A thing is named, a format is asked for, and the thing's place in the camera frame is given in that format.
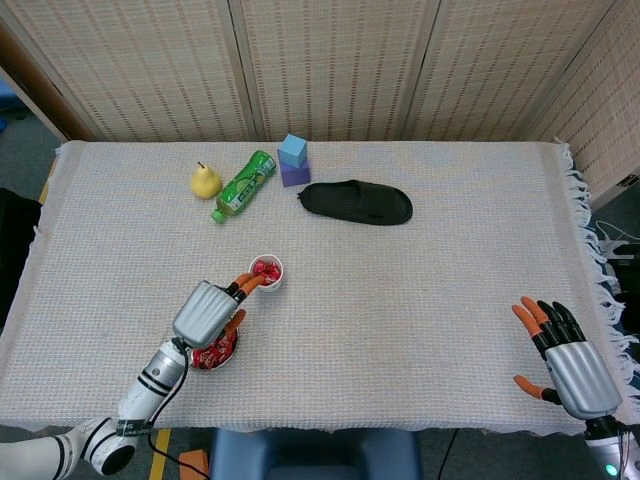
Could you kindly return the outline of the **purple foam cube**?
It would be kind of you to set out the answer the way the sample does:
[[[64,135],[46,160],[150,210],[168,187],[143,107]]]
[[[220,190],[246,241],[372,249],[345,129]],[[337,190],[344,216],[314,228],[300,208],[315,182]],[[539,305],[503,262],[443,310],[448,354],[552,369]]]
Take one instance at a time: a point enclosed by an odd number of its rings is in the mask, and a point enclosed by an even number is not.
[[[291,166],[280,162],[280,175],[282,185],[287,187],[304,185],[311,182],[311,169],[307,159],[300,166]]]

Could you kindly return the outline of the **yellow pear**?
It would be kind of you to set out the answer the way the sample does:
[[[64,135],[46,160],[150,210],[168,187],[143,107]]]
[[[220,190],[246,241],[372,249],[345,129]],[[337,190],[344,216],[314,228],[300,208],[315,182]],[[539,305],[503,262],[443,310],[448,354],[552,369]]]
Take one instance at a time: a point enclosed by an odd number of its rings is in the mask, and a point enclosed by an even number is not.
[[[215,197],[223,188],[220,175],[206,164],[197,163],[197,169],[191,176],[191,191],[201,199]]]

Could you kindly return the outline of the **black equipment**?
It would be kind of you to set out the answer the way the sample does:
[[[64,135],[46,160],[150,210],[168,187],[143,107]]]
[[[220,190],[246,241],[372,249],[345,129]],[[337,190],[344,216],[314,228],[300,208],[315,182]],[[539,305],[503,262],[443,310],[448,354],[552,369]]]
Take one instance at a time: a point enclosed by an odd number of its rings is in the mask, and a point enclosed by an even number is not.
[[[628,308],[640,309],[640,261],[608,260],[607,265],[617,279],[619,292],[616,298],[627,304]]]

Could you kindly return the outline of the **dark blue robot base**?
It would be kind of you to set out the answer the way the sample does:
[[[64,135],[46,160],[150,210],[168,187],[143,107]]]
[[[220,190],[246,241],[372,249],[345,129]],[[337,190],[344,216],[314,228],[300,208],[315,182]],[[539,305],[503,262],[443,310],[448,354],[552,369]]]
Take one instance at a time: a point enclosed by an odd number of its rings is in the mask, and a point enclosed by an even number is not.
[[[422,480],[414,433],[389,428],[219,429],[212,480]]]

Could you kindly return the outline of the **light blue foam cube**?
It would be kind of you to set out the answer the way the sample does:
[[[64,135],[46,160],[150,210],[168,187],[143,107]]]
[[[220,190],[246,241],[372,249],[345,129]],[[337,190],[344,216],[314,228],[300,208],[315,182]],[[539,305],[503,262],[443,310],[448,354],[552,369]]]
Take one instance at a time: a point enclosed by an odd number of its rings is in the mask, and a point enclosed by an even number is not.
[[[300,168],[307,158],[307,141],[294,134],[287,134],[278,147],[278,158],[289,167]]]

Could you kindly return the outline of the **white paper cup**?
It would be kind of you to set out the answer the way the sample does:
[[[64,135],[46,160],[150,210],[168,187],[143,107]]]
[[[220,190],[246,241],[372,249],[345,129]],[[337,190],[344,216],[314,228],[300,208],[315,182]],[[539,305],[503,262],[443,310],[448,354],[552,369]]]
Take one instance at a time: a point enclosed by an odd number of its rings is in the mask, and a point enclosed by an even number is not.
[[[276,264],[278,264],[278,265],[279,265],[279,267],[280,267],[280,269],[281,269],[282,276],[281,276],[281,278],[280,278],[276,283],[271,284],[271,285],[267,285],[267,284],[266,284],[266,282],[265,282],[265,277],[264,277],[264,276],[256,276],[256,275],[254,275],[254,274],[253,274],[253,272],[252,272],[252,266],[253,266],[254,262],[255,262],[256,260],[258,260],[258,259],[263,259],[263,260],[265,260],[265,261],[269,261],[270,263],[276,263]],[[280,286],[281,286],[281,285],[282,285],[282,283],[283,283],[283,279],[284,279],[284,266],[283,266],[283,264],[282,264],[281,260],[280,260],[277,256],[275,256],[275,255],[266,254],[266,255],[260,255],[260,256],[256,257],[256,258],[251,262],[251,264],[250,264],[249,272],[250,272],[251,274],[253,274],[254,276],[256,276],[256,277],[262,277],[262,278],[263,278],[263,282],[262,282],[262,284],[261,284],[261,285],[259,285],[259,286],[257,287],[257,290],[258,290],[258,291],[261,291],[261,292],[265,292],[265,293],[272,293],[272,292],[275,292],[276,290],[278,290],[278,289],[280,288]]]

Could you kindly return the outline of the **blue object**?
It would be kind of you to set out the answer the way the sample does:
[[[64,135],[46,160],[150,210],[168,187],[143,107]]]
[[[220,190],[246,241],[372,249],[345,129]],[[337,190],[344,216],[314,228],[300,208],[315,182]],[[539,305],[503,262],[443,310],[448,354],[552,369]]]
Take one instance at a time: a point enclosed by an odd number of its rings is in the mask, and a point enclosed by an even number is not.
[[[12,88],[0,79],[0,134],[2,134],[7,126],[8,120],[3,114],[9,110],[24,108],[25,105]]]

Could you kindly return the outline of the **green drink bottle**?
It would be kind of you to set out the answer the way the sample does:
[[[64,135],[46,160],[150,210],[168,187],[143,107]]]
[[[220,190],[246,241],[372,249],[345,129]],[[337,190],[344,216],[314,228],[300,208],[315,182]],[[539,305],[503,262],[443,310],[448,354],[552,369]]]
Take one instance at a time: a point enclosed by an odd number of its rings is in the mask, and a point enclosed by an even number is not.
[[[217,195],[211,218],[217,224],[223,224],[228,218],[241,213],[276,170],[273,157],[263,150],[256,150]]]

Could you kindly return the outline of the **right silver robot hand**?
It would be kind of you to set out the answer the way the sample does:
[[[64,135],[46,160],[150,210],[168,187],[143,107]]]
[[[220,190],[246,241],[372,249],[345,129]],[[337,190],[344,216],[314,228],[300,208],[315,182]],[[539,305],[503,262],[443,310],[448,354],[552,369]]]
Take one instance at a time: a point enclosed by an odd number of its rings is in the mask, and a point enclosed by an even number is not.
[[[617,411],[622,398],[612,375],[567,307],[523,296],[512,312],[529,334],[553,382],[551,387],[541,387],[516,375],[513,380],[522,391],[560,405],[583,421]]]

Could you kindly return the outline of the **black fabric object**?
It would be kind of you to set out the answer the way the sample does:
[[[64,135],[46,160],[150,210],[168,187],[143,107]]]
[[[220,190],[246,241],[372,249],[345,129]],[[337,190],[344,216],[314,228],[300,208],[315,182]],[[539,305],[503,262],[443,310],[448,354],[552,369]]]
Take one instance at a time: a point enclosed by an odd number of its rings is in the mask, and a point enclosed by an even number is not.
[[[0,187],[0,332],[18,289],[41,204]]]

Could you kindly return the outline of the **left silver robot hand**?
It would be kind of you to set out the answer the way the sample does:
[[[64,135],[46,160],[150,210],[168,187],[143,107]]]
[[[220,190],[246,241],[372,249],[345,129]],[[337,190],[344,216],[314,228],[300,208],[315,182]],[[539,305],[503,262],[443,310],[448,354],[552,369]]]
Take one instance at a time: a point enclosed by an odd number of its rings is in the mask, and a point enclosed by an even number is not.
[[[240,275],[227,287],[200,281],[173,320],[174,335],[191,348],[209,346],[263,281],[251,273]]]

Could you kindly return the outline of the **orange foam block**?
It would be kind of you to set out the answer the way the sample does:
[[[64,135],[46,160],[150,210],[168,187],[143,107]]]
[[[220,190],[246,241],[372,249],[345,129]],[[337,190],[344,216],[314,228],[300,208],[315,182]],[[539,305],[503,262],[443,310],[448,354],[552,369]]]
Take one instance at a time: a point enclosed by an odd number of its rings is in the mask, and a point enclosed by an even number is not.
[[[179,461],[191,465],[198,472],[193,469],[181,466],[179,468],[180,480],[207,480],[209,475],[209,456],[208,453],[203,450],[191,450],[183,452],[178,457]]]

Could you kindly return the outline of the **white woven tablecloth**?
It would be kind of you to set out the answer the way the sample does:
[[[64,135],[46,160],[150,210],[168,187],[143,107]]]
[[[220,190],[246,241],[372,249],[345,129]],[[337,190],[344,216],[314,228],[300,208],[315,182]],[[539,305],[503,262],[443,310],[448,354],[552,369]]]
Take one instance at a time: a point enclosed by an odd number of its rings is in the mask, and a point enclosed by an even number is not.
[[[582,425],[514,383],[549,373],[512,306],[560,302],[640,423],[637,364],[616,331],[588,231],[588,194],[553,142],[320,142],[316,182],[403,191],[399,226],[305,210],[270,178],[223,224],[190,191],[198,163],[224,178],[253,143],[89,143],[57,153],[47,201],[0,335],[0,425],[37,430],[111,416],[202,280],[228,285],[260,255],[283,283],[253,292],[232,358],[194,371],[172,427],[471,427],[572,434]]]

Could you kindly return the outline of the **black slipper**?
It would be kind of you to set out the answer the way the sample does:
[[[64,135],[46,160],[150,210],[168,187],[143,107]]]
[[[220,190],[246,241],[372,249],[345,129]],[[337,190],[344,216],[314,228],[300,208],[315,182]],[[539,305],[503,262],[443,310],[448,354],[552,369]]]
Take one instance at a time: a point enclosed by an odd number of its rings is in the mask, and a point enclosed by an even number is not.
[[[396,226],[413,216],[412,202],[403,191],[355,179],[313,183],[297,198],[310,213],[359,224]]]

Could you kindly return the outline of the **brown wooden board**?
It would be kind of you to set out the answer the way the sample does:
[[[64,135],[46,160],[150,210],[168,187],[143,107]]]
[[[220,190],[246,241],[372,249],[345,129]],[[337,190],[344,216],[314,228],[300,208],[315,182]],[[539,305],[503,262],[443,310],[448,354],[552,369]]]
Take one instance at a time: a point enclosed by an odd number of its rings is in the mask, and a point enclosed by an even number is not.
[[[0,78],[60,140],[97,139],[16,34],[1,19]]]

